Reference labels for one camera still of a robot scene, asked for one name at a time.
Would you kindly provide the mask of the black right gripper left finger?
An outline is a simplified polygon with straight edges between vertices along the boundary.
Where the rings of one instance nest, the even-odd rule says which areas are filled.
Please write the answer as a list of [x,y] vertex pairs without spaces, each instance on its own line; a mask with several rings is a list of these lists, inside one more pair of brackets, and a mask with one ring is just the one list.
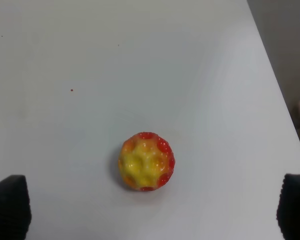
[[0,181],[0,240],[24,240],[32,220],[26,177]]

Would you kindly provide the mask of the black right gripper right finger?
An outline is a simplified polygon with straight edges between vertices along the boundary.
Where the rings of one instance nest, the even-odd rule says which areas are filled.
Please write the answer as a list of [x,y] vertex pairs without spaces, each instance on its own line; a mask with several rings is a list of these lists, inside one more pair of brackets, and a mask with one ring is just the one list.
[[284,176],[276,219],[285,240],[300,240],[300,174]]

